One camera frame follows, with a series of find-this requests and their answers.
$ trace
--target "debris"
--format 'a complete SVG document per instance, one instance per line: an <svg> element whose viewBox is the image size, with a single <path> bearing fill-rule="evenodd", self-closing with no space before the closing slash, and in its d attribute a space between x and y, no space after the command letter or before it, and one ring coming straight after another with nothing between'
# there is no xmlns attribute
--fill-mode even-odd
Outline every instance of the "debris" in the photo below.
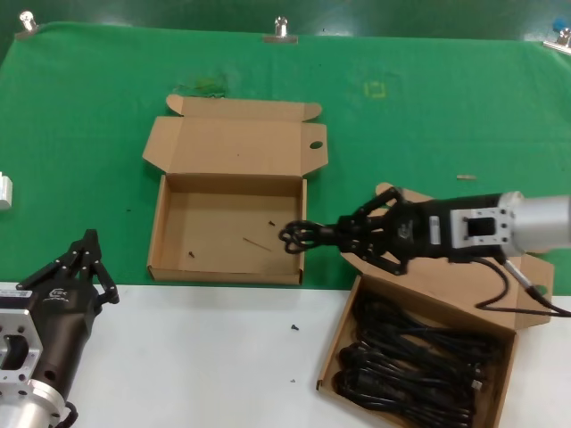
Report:
<svg viewBox="0 0 571 428"><path fill-rule="evenodd" d="M220 73L212 77L190 77L185 82L176 85L173 92L182 96L224 98L228 92L226 74Z"/></svg>
<svg viewBox="0 0 571 428"><path fill-rule="evenodd" d="M255 245L256 247L260 247L260 248L263 248L263 249L266 250L266 251L271 252L271 249L269 249L268 247L264 247L263 245L260 245L259 243L255 243L254 241L250 241L248 238L244 238L244 237L243 237L242 239L244 239L247 243L251 243L252 245Z"/></svg>
<svg viewBox="0 0 571 428"><path fill-rule="evenodd" d="M456 176L458 180L467 180L467 181L474 181L476 180L476 176L470 176L469 174L458 174Z"/></svg>

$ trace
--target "coiled black cable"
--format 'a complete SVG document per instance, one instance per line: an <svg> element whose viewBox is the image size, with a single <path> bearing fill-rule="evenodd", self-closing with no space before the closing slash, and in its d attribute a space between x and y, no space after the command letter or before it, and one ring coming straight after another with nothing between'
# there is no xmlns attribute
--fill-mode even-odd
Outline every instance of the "coiled black cable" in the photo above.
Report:
<svg viewBox="0 0 571 428"><path fill-rule="evenodd" d="M339 352L338 394L423 428L470 428L485 367L501 354L490 335L426 325L370 292L355 300L358 342Z"/></svg>

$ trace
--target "white object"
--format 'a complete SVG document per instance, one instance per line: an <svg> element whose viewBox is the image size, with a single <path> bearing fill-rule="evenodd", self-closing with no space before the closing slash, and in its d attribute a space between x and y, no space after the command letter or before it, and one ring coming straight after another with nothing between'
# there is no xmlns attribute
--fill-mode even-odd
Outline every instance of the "white object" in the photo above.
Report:
<svg viewBox="0 0 571 428"><path fill-rule="evenodd" d="M0 172L0 210L12 207L12 180Z"/></svg>
<svg viewBox="0 0 571 428"><path fill-rule="evenodd" d="M28 33L34 33L37 31L37 24L34 21L34 14L30 11L24 11L20 14L21 25Z"/></svg>
<svg viewBox="0 0 571 428"><path fill-rule="evenodd" d="M95 320L71 389L78 428L389 428L315 389L349 292L120 285L119 294ZM571 309L571 297L553 302ZM500 428L569 427L569 338L564 318L521 333Z"/></svg>

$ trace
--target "cardboard box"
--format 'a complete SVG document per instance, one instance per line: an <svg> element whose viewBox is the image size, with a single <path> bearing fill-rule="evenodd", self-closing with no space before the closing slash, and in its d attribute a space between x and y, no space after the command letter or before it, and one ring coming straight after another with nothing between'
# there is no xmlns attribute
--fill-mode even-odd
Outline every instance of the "cardboard box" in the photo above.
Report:
<svg viewBox="0 0 571 428"><path fill-rule="evenodd" d="M170 95L143 157L165 171L148 269L163 281L300 284L277 234L304 219L303 176L327 164L315 103Z"/></svg>
<svg viewBox="0 0 571 428"><path fill-rule="evenodd" d="M390 185L379 185L377 192L380 193L388 186ZM419 193L406 190L405 196L415 202L429 199ZM359 408L363 412L386 420L394 426L416 428L416 425L405 419L363 409L335 393L332 379L341 369L337 355L342 348L355 342L353 332L356 322L352 315L352 305L357 295L365 290L395 301L426 324L453 326L489 333L501 341L502 357L493 366L486 368L488 382L478 392L477 416L474 423L474 428L497 427L516 353L517 330L545 324L550 321L550 318L490 312L474 308L476 303L498 295L502 289L501 279L491 269L484 266L451 265L443 259L417 259L410 263L407 275L393 276L382 269L370 266L359 258L350 255L345 255L345 258L361 270L362 276L357 277L345 305L319 375L317 389L345 402L348 406ZM550 298L553 288L553 266L550 263L529 255L511 260L535 284L545 285L548 290L546 297ZM525 292L520 292L520 289L521 287L515 281L510 280L509 295L493 306L543 309Z"/></svg>

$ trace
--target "cardboard box flap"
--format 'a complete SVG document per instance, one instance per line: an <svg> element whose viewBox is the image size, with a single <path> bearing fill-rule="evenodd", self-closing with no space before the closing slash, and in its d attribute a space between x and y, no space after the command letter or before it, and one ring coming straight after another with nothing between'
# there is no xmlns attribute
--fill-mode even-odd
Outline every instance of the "cardboard box flap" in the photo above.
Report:
<svg viewBox="0 0 571 428"><path fill-rule="evenodd" d="M174 112L195 118L256 119L304 122L321 114L317 103L283 101L231 100L169 95L167 105Z"/></svg>
<svg viewBox="0 0 571 428"><path fill-rule="evenodd" d="M391 185L383 183L377 187L377 194ZM431 198L420 193L403 190L405 197L413 202L427 201ZM507 312L491 312L476 309L475 305L500 294L503 283L501 278L488 267L476 264L451 264L447 259L414 259L409 264L409 273L404 276L394 276L384 270L374 267L354 254L343 254L364 276L382 279L391 284L398 284L411 290L422 292L434 299L451 304L470 314L476 315L497 325L512 330L533 325L545 324L549 317L513 314ZM553 266L530 255L510 259L522 272L536 284L544 285L547 289L545 297L550 298L553 287ZM539 309L544 308L532 300L510 274L508 295L493 305L502 308Z"/></svg>
<svg viewBox="0 0 571 428"><path fill-rule="evenodd" d="M143 152L143 159L163 171L169 171L177 150L181 125L179 118L159 117L155 119L149 142Z"/></svg>
<svg viewBox="0 0 571 428"><path fill-rule="evenodd" d="M143 157L169 174L301 177L327 164L318 104L170 95L184 117L158 118Z"/></svg>

